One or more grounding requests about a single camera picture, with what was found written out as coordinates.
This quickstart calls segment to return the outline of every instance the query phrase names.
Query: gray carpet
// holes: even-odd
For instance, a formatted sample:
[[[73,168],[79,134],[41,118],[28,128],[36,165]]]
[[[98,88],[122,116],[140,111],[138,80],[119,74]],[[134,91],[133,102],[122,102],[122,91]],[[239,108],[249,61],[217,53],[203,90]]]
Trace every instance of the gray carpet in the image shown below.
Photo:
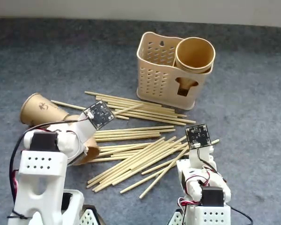
[[[11,151],[26,129],[19,122],[24,100],[40,92],[88,106],[95,100],[85,90],[136,99],[136,50],[146,31],[199,36],[214,44],[214,71],[195,108],[186,114],[207,123],[211,138],[221,140],[214,157],[231,188],[231,205],[251,215],[257,225],[281,225],[281,29],[39,19],[0,19],[0,225],[7,224],[13,207],[7,172]],[[163,125],[114,120],[104,129],[157,124]],[[183,136],[184,128],[177,127],[175,134]],[[86,180],[113,164],[70,167],[66,188],[82,191],[85,203],[95,205],[109,225],[165,225],[182,195],[176,169],[141,201],[138,196],[149,183],[119,194],[140,175],[97,194],[85,189]],[[233,225],[247,223],[232,213]]]

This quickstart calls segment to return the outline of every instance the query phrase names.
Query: toppled paper cup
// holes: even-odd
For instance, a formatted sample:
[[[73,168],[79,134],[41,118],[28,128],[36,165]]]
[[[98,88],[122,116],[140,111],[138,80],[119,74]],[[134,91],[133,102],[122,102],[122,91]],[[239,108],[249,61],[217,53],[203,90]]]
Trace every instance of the toppled paper cup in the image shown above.
[[[41,94],[34,93],[24,102],[20,112],[20,120],[29,126],[36,126],[42,123],[64,120],[68,115],[68,112],[59,108]]]

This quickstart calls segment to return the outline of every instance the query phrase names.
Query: white plastic bracket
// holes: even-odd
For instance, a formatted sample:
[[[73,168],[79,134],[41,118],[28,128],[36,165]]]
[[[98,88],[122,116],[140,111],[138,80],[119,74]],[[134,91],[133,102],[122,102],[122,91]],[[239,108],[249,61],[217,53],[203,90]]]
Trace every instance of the white plastic bracket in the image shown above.
[[[38,211],[44,225],[62,225],[60,209],[66,169],[67,157],[61,152],[22,151],[14,211],[26,217]],[[38,190],[40,178],[47,181],[43,193]],[[19,218],[8,220],[8,225],[28,223],[29,220]]]

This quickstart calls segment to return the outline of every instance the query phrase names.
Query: wooden stick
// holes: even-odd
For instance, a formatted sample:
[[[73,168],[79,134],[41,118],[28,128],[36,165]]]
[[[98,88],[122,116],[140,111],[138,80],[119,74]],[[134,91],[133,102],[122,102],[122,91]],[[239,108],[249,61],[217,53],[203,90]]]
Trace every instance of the wooden stick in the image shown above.
[[[152,114],[147,114],[147,113],[142,113],[142,112],[128,111],[126,113],[134,114],[134,115],[154,117],[154,118],[165,119],[165,120],[179,121],[179,122],[184,122],[184,123],[192,123],[192,124],[196,123],[196,121],[193,121],[193,120],[186,120],[186,119],[181,119],[181,118],[169,118],[169,117],[166,117],[166,116],[152,115]]]
[[[136,150],[128,150],[128,151],[122,151],[122,152],[116,152],[113,153],[114,156],[118,155],[118,154],[130,154],[130,153],[137,153],[139,151],[141,151],[142,149],[136,149]]]
[[[112,134],[112,135],[106,135],[106,134],[100,134],[100,135],[94,135],[95,138],[109,138],[109,137],[134,137],[134,136],[140,136],[140,135],[159,135],[159,132],[142,132],[138,134]]]
[[[111,109],[125,109],[125,107],[122,106],[117,106],[117,105],[109,105],[107,104],[107,106]],[[154,112],[154,111],[150,111],[150,110],[143,110],[143,109],[133,109],[131,111],[135,111],[135,112],[140,112],[140,113],[150,113],[150,114],[155,114],[155,115],[161,115],[161,116],[168,116],[168,117],[173,117],[173,118],[177,118],[179,117],[187,117],[187,115],[184,114],[178,114],[178,113],[174,113],[174,112]]]
[[[117,154],[117,155],[111,155],[111,158],[114,157],[121,157],[121,156],[133,156],[135,153],[125,153],[125,154]]]
[[[97,101],[104,101],[104,102],[107,102],[108,104],[111,103],[111,105],[119,105],[120,104],[120,106],[125,106],[125,107],[130,107],[132,105],[139,104],[139,103],[136,103],[136,102],[129,102],[129,101],[118,100],[118,99],[107,98],[107,97],[101,97],[101,96],[97,96],[96,100]],[[144,109],[144,108],[150,109],[150,110],[162,111],[162,112],[175,113],[174,109],[166,108],[166,107],[159,107],[159,106],[155,106],[155,105],[144,104],[144,106],[142,106],[141,109]]]
[[[85,93],[85,94],[88,94],[88,95],[94,95],[94,96],[102,96],[102,97],[108,97],[108,98],[114,98],[114,99],[122,99],[122,100],[126,100],[126,101],[131,101],[131,102],[146,103],[146,104],[148,104],[148,105],[155,105],[155,106],[159,106],[159,107],[162,106],[162,105],[156,104],[156,103],[143,102],[143,101],[139,101],[139,100],[124,98],[124,97],[117,97],[117,96],[112,96],[112,95],[105,95],[105,94],[100,94],[100,93],[91,92],[91,91],[85,91],[84,93]]]
[[[157,129],[157,130],[135,130],[135,131],[107,131],[107,132],[96,132],[96,135],[121,135],[121,134],[137,134],[137,133],[152,133],[152,132],[158,132],[158,133],[165,133],[165,132],[172,132],[175,131],[175,129]]]
[[[167,171],[170,170],[170,168],[174,165],[174,163],[179,160],[188,150],[187,147],[185,147],[182,152],[179,153],[179,155],[173,159],[173,161],[163,170],[163,172],[150,184],[150,186],[140,195],[140,199],[142,199],[151,189],[152,187],[165,175]]]
[[[115,130],[98,130],[96,131],[96,134],[104,133],[104,132],[115,132],[115,131],[157,130],[157,129],[172,129],[172,128],[174,128],[173,125],[157,126],[157,127],[135,127],[135,128],[115,129]]]
[[[55,101],[55,100],[51,100],[52,103],[57,104],[57,105],[62,105],[62,106],[67,106],[73,109],[79,109],[79,110],[85,110],[86,107],[82,107],[82,106],[77,106],[77,105],[72,105],[72,104],[68,104],[68,103],[64,103],[64,102],[59,102],[59,101]],[[128,120],[129,117],[126,116],[120,116],[120,115],[115,115],[116,118],[118,119],[124,119],[124,120]]]
[[[126,109],[121,109],[121,110],[118,110],[114,115],[117,115],[117,114],[120,114],[120,113],[124,113],[124,112],[127,112],[127,111],[130,111],[132,109],[136,109],[136,108],[139,108],[141,106],[143,106],[144,104],[138,104],[138,105],[133,105],[131,107],[128,107]]]
[[[220,139],[215,139],[214,141],[211,142],[212,145],[217,144],[218,142],[220,142]]]
[[[140,181],[138,181],[138,182],[136,182],[136,183],[130,185],[129,187],[127,187],[127,188],[121,190],[120,193],[123,194],[123,193],[125,193],[125,192],[127,192],[127,191],[130,191],[131,189],[133,189],[133,188],[135,188],[135,187],[141,185],[142,183],[145,183],[146,181],[148,181],[148,180],[150,180],[150,179],[152,179],[152,178],[158,176],[159,174],[161,174],[161,173],[164,171],[164,169],[159,170],[159,171],[155,172],[154,174],[152,174],[152,175],[150,175],[150,176],[148,176],[148,177],[146,177],[146,178],[144,178],[144,179],[142,179],[142,180],[140,180]]]
[[[136,157],[134,160],[131,160],[130,162],[127,163],[127,165],[123,166],[121,169],[118,169],[116,172],[114,172],[111,176],[106,177],[104,180],[102,180],[100,183],[102,185],[104,185],[103,183],[107,184],[109,183],[109,185],[111,184],[111,181],[117,179],[120,175],[122,175],[123,173],[125,173],[126,171],[129,171],[129,167],[130,165],[134,164],[135,162],[139,161],[140,158],[144,157],[145,155],[147,155],[150,152],[155,151],[156,149],[158,149],[161,145],[163,145],[165,141],[161,141],[155,145],[153,145],[151,148],[148,148],[146,150],[146,152],[142,152],[138,157]]]
[[[136,159],[137,157],[142,156],[143,153],[146,153],[147,150],[151,149],[153,146],[155,146],[157,143],[160,143],[161,141],[163,141],[165,139],[165,137],[162,137],[160,139],[158,139],[157,141],[151,143],[150,145],[148,145],[147,147],[145,147],[143,149],[143,151],[136,153],[134,156],[129,157],[128,159],[124,160],[123,162],[120,162],[119,164],[109,168],[108,170],[104,171],[103,173],[97,175],[96,177],[90,179],[88,181],[88,186],[87,188],[91,187],[92,185],[96,184],[97,182],[103,180],[105,177],[109,176],[111,173],[113,173],[114,171],[122,168],[123,166],[125,166],[126,164],[128,164],[129,162],[131,162],[133,159]]]
[[[95,158],[95,159],[92,159],[92,160],[88,161],[88,163],[113,161],[113,160],[120,160],[120,159],[126,159],[126,158],[129,158],[129,156],[111,157],[111,158]]]
[[[158,118],[154,118],[154,117],[135,115],[135,114],[131,114],[131,113],[121,113],[121,115],[135,117],[135,118],[139,118],[139,119],[145,119],[145,120],[153,120],[153,121],[158,121],[158,122],[182,125],[182,126],[186,125],[186,123],[177,122],[177,121],[173,121],[173,120],[164,120],[164,119],[158,119]]]
[[[178,141],[175,141],[172,144],[167,145],[167,143],[175,140],[176,137],[172,137],[171,139],[167,140],[163,145],[161,145],[159,147],[159,149],[155,150],[154,152],[151,152],[150,154],[146,155],[144,158],[142,158],[140,161],[137,161],[135,164],[130,166],[131,170],[135,170],[135,168],[137,168],[138,166],[142,165],[143,163],[153,159],[155,156],[159,155],[161,152],[164,152],[168,149],[170,149],[171,147],[173,147],[174,145],[176,145],[178,143]]]
[[[143,169],[147,168],[148,166],[150,166],[150,165],[152,165],[152,164],[154,164],[154,163],[160,161],[161,159],[163,159],[164,157],[167,157],[168,155],[170,155],[170,154],[172,154],[172,153],[173,153],[173,151],[169,151],[169,152],[167,153],[167,155],[164,155],[163,157],[159,157],[159,158],[157,158],[157,159],[154,159],[154,160],[150,161],[148,164],[143,165],[142,167],[138,168],[137,170],[133,171],[132,173],[130,173],[130,174],[124,176],[122,179],[119,179],[119,180],[117,180],[116,182],[112,182],[112,185],[117,185],[118,183],[120,183],[120,182],[126,180],[127,178],[129,178],[129,177],[131,177],[131,176],[137,174],[138,172],[140,172],[140,171],[142,171]],[[104,186],[102,186],[102,187],[99,187],[99,188],[97,188],[97,189],[95,190],[95,192],[98,192],[98,191],[104,189],[104,188],[107,187],[107,186],[104,185]]]
[[[160,137],[160,134],[156,135],[139,135],[134,137],[111,137],[111,138],[98,138],[96,142],[111,142],[111,141],[120,141],[120,140],[132,140],[132,139],[141,139],[141,138],[151,138],[151,137]]]
[[[131,150],[131,149],[133,149],[133,148],[134,148],[134,146],[130,146],[130,147],[122,148],[122,149],[116,149],[116,150],[113,150],[113,151],[101,152],[101,153],[99,154],[99,156],[106,156],[106,155],[110,155],[110,154],[117,153],[117,152],[122,152],[122,151]]]
[[[73,108],[73,109],[85,110],[85,107],[82,107],[82,106],[71,105],[71,104],[68,104],[68,103],[54,101],[54,100],[51,100],[51,102],[53,102],[54,104],[57,104],[57,105],[67,106],[67,107],[70,107],[70,108]]]
[[[172,159],[169,160],[169,161],[166,161],[166,162],[164,162],[164,163],[161,163],[161,164],[159,164],[159,165],[157,165],[157,166],[154,166],[154,167],[152,167],[151,169],[148,169],[148,170],[142,172],[141,174],[142,174],[142,175],[145,175],[145,174],[150,173],[150,172],[152,172],[152,171],[154,171],[154,170],[157,170],[157,169],[159,169],[159,168],[162,168],[162,167],[164,167],[164,166],[170,164],[171,162],[172,162]]]

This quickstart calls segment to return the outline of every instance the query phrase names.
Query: black cable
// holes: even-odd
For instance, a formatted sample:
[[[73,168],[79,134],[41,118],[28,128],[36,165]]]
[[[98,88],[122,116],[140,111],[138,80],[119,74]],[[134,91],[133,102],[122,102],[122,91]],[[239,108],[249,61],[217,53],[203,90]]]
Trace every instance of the black cable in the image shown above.
[[[184,215],[183,215],[183,220],[182,220],[182,224],[181,225],[184,225],[183,223],[184,223],[184,218],[185,218],[185,214],[186,214],[186,207],[187,207],[187,205],[185,206],[185,209],[184,209]]]
[[[22,139],[24,138],[25,134],[31,130],[34,129],[38,129],[41,127],[45,127],[45,126],[49,126],[49,125],[54,125],[54,124],[62,124],[62,123],[75,123],[75,122],[80,122],[83,120],[66,120],[66,121],[57,121],[57,122],[50,122],[50,123],[43,123],[34,127],[29,128],[28,130],[26,130],[18,139],[17,143],[15,144],[14,150],[11,154],[10,157],[10,162],[9,162],[9,184],[10,184],[10,189],[11,189],[11,194],[13,196],[13,201],[15,203],[15,197],[16,197],[16,193],[15,193],[15,187],[14,187],[14,183],[13,183],[13,177],[12,177],[12,173],[13,173],[13,167],[14,167],[14,159],[15,159],[15,154],[20,146],[20,143],[22,141]]]
[[[245,214],[245,213],[242,212],[242,211],[239,211],[239,210],[235,209],[235,208],[232,207],[231,205],[229,205],[229,206],[230,206],[230,208],[231,208],[232,210],[234,210],[235,212],[238,212],[238,213],[242,214],[243,216],[247,217],[247,218],[249,219],[249,221],[250,221],[250,223],[249,223],[248,225],[254,225],[254,221],[253,221],[253,219],[252,219],[249,215]]]
[[[204,164],[208,165],[212,169],[213,172],[218,174],[217,170],[212,165],[210,165],[207,161],[205,161],[205,160],[200,158],[200,148],[197,148],[197,155],[198,155],[198,158],[199,158],[199,160],[201,162],[203,162]]]

